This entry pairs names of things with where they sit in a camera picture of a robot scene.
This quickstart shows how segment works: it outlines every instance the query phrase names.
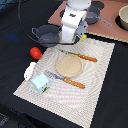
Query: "red tomato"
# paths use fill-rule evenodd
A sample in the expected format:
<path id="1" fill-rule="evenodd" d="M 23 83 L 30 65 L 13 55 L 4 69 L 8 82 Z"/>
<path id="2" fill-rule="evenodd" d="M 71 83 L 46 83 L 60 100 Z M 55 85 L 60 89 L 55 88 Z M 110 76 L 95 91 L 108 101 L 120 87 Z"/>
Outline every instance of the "red tomato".
<path id="1" fill-rule="evenodd" d="M 41 51 L 40 51 L 39 48 L 33 47 L 33 48 L 30 50 L 30 55 L 31 55 L 34 59 L 40 59 L 41 56 L 42 56 L 42 53 L 41 53 Z"/>

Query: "placemat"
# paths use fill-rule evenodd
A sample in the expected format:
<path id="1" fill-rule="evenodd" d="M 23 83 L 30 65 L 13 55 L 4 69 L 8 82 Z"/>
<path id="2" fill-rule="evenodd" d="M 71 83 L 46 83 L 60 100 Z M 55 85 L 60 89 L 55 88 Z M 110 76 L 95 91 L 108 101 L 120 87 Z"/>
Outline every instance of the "placemat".
<path id="1" fill-rule="evenodd" d="M 51 83 L 50 89 L 40 95 L 34 90 L 29 80 L 23 81 L 14 92 L 14 95 L 84 128 L 89 128 L 114 49 L 114 44 L 86 38 L 75 45 L 57 45 L 53 48 L 47 48 L 46 52 L 37 62 L 31 79 L 40 73 L 44 73 L 45 70 L 52 71 L 59 75 L 55 69 L 55 62 L 59 57 L 64 55 L 64 53 L 58 51 L 57 48 L 98 59 L 96 63 L 82 60 L 84 64 L 82 74 L 72 78 L 72 80 L 85 84 L 86 88 L 80 89 L 64 83 L 61 80 L 49 79 Z"/>
<path id="2" fill-rule="evenodd" d="M 104 3 L 105 7 L 101 10 L 100 17 L 111 23 L 112 26 L 107 26 L 103 21 L 98 20 L 97 23 L 89 25 L 85 33 L 128 43 L 128 31 L 122 29 L 118 25 L 118 23 L 116 23 L 116 18 L 119 15 L 119 10 L 123 6 L 128 5 L 128 1 L 125 1 L 126 3 L 122 3 L 116 1 L 101 0 L 101 2 Z M 54 14 L 49 18 L 48 23 L 62 26 L 60 12 L 64 10 L 65 7 L 66 1 L 64 1 L 54 12 Z"/>

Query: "wooden handle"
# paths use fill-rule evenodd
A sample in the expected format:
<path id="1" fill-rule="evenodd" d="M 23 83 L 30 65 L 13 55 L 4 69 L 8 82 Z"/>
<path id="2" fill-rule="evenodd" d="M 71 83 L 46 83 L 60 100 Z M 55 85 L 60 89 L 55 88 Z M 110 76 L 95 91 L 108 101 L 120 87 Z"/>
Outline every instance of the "wooden handle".
<path id="1" fill-rule="evenodd" d="M 67 78 L 64 78 L 64 82 L 69 83 L 69 84 L 74 85 L 74 86 L 77 86 L 79 88 L 83 88 L 83 89 L 85 88 L 85 85 L 78 83 L 78 82 L 75 82 L 75 81 L 72 81 L 72 80 L 67 79 Z"/>
<path id="2" fill-rule="evenodd" d="M 97 62 L 97 59 L 96 58 L 92 58 L 92 57 L 88 57 L 88 56 L 84 56 L 84 55 L 81 55 L 81 54 L 78 54 L 78 56 L 82 59 L 85 59 L 85 60 L 89 60 L 89 61 L 93 61 L 93 62 Z"/>

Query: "white robot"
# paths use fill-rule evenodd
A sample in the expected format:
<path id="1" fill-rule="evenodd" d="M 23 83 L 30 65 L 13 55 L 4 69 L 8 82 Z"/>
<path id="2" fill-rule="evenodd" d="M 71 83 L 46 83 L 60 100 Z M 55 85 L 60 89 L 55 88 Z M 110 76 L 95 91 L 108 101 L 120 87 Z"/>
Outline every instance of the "white robot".
<path id="1" fill-rule="evenodd" d="M 66 0 L 66 8 L 61 23 L 62 41 L 71 43 L 75 35 L 82 38 L 88 25 L 85 21 L 91 0 Z"/>

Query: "black countertop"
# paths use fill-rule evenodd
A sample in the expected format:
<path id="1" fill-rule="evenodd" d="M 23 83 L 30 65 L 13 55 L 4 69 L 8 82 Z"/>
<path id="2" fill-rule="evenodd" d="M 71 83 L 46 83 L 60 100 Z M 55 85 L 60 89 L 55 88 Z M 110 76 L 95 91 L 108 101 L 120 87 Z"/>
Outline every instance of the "black countertop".
<path id="1" fill-rule="evenodd" d="M 21 4 L 21 19 L 26 32 L 48 24 L 48 19 L 61 4 L 54 0 L 30 0 Z M 35 61 L 29 51 L 43 46 L 29 39 L 18 20 L 18 4 L 0 11 L 0 104 L 26 113 L 54 128 L 80 126 L 13 95 L 24 80 L 24 71 Z M 128 44 L 94 35 L 89 38 L 115 43 L 106 77 L 99 96 L 91 128 L 128 128 Z"/>

